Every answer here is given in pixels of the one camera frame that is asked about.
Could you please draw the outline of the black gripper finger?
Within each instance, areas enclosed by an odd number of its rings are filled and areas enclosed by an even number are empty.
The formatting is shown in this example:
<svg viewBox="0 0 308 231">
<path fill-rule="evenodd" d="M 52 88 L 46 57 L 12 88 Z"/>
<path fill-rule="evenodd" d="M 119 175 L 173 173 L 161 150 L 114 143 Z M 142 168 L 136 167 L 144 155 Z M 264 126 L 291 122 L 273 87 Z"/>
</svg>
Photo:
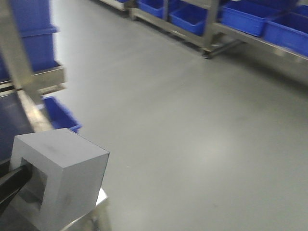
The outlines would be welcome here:
<svg viewBox="0 0 308 231">
<path fill-rule="evenodd" d="M 28 166 L 16 168 L 0 178 L 0 213 L 6 210 L 12 199 L 32 177 Z"/>
</svg>

